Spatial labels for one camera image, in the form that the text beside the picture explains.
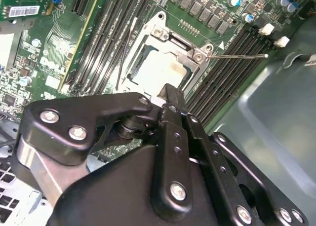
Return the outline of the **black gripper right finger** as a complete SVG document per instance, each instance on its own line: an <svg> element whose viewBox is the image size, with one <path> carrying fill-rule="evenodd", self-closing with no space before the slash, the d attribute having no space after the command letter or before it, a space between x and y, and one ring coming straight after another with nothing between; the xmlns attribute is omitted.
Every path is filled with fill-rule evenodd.
<svg viewBox="0 0 316 226"><path fill-rule="evenodd" d="M184 116L184 127L219 225L309 225L304 213L226 135L208 135L191 114Z"/></svg>

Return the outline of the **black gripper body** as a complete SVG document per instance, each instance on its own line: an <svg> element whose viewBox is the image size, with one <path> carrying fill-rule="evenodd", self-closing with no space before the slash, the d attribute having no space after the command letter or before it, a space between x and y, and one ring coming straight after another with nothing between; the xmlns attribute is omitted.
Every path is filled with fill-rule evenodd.
<svg viewBox="0 0 316 226"><path fill-rule="evenodd" d="M137 148L73 183L58 199L51 226L231 226L212 202L198 164L190 162L193 207L168 222L151 201L156 148Z"/></svg>

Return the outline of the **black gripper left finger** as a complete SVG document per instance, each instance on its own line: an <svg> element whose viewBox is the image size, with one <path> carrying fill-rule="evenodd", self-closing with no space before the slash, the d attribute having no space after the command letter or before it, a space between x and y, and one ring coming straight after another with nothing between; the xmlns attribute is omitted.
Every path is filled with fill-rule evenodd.
<svg viewBox="0 0 316 226"><path fill-rule="evenodd" d="M51 206L76 181L119 157L155 146L151 204L164 220L182 220L193 206L186 109L181 91L166 84L162 106L142 94L118 93L36 101L23 113L14 168L36 184Z"/></svg>

